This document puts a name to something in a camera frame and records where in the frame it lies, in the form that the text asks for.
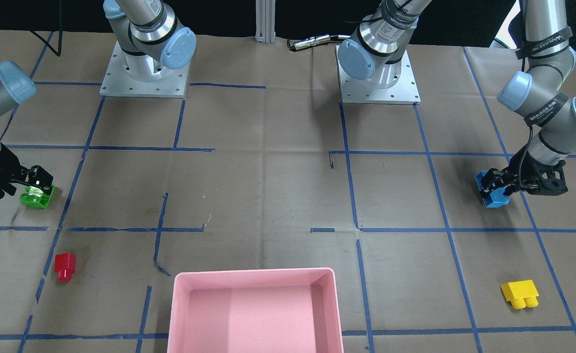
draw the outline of pink tray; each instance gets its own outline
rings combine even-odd
[[[343,353],[333,270],[178,274],[168,353]]]

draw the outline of green block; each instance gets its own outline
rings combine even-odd
[[[53,185],[50,195],[46,195],[39,188],[26,187],[26,194],[20,195],[20,203],[33,208],[48,208],[48,203],[50,203],[50,198],[54,194],[55,189],[56,187]]]

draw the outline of metal mounting plate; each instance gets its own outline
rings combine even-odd
[[[100,87],[101,96],[184,98],[190,63],[177,70],[169,70],[159,80],[141,81],[129,76],[124,65],[124,52],[116,42],[107,72]]]
[[[342,70],[338,62],[338,80],[343,103],[414,104],[421,102],[418,87],[409,63],[407,52],[401,59],[401,74],[397,83],[389,89],[377,89],[369,81],[355,80]]]

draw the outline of yellow block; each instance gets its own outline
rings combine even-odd
[[[536,297],[539,294],[531,279],[502,284],[501,291],[505,300],[510,302],[515,309],[523,309],[526,306],[528,308],[538,306]]]

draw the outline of black background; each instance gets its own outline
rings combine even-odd
[[[196,34],[254,36],[254,0],[166,0]],[[276,0],[276,35],[299,40],[319,34],[351,34],[380,0]],[[487,47],[514,0],[434,0],[425,9],[413,44]],[[64,0],[65,31],[111,32],[101,0]],[[576,0],[567,0],[570,40],[576,49]],[[59,29],[59,0],[0,0],[0,29]]]

